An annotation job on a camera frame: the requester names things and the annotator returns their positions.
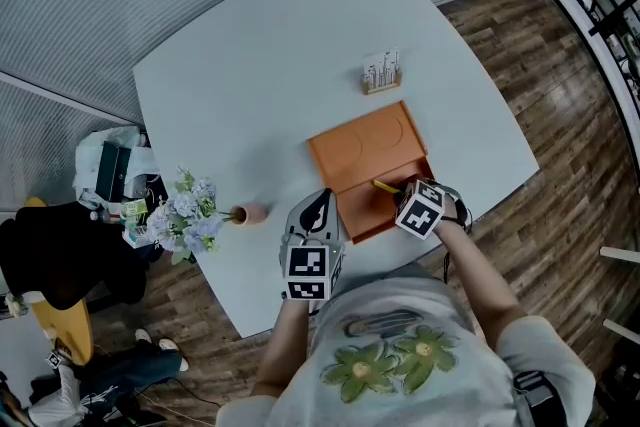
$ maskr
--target orange box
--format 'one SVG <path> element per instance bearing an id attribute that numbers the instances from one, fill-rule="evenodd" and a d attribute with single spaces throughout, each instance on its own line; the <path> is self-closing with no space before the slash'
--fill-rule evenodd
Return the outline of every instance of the orange box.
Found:
<path id="1" fill-rule="evenodd" d="M 349 121 L 308 141 L 326 187 L 354 244 L 395 226 L 392 185 L 415 174 L 433 178 L 427 148 L 403 101 Z"/>

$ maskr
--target person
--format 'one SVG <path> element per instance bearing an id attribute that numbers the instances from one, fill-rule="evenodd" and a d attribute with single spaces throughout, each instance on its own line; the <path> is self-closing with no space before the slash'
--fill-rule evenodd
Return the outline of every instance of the person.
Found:
<path id="1" fill-rule="evenodd" d="M 285 300 L 251 396 L 226 404 L 216 425 L 584 426 L 593 374 L 549 322 L 527 315 L 463 227 L 440 221 L 435 232 L 486 343 L 418 264 L 333 297 L 309 357 L 309 306 Z"/>
<path id="2" fill-rule="evenodd" d="M 81 381 L 62 354 L 60 389 L 27 409 L 21 408 L 7 386 L 0 388 L 0 420 L 29 427 L 72 427 L 85 419 L 100 420 L 119 399 L 188 370 L 172 340 L 163 338 L 156 346 L 144 329 L 138 329 L 135 338 L 133 349 L 111 355 L 104 365 L 97 363 L 97 369 L 87 369 L 89 375 Z M 140 422 L 133 418 L 131 424 Z"/>

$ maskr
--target white table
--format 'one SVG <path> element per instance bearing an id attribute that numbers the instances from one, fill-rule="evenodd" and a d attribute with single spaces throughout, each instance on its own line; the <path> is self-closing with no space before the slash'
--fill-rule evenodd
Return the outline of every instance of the white table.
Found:
<path id="1" fill-rule="evenodd" d="M 363 58 L 399 46 L 400 88 L 363 95 Z M 497 88 L 429 0 L 226 0 L 135 68 L 162 177 L 210 176 L 222 208 L 260 201 L 265 223 L 225 227 L 198 262 L 241 336 L 270 329 L 290 209 L 323 187 L 306 140 L 404 99 L 436 178 L 478 218 L 538 165 Z M 347 246 L 343 275 L 390 270 L 438 244 L 399 229 Z"/>

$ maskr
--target yellow chair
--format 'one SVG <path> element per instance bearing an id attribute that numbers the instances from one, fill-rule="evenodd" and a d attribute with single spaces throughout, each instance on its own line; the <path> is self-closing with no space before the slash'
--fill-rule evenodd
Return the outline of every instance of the yellow chair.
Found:
<path id="1" fill-rule="evenodd" d="M 47 204 L 40 198 L 29 198 L 24 206 L 46 207 Z M 76 365 L 89 363 L 93 356 L 93 335 L 84 299 L 68 310 L 56 310 L 47 301 L 32 304 L 31 310 L 42 329 L 56 330 L 57 337 L 69 348 Z"/>

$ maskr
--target yellow pencil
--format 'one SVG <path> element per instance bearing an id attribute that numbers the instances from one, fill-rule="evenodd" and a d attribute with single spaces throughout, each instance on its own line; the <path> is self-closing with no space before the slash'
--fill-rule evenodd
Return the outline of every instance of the yellow pencil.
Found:
<path id="1" fill-rule="evenodd" d="M 375 185 L 376 187 L 380 187 L 383 191 L 390 192 L 391 194 L 395 194 L 396 192 L 402 192 L 396 189 L 395 187 L 391 187 L 390 185 L 379 182 L 378 180 L 374 180 L 373 185 Z"/>

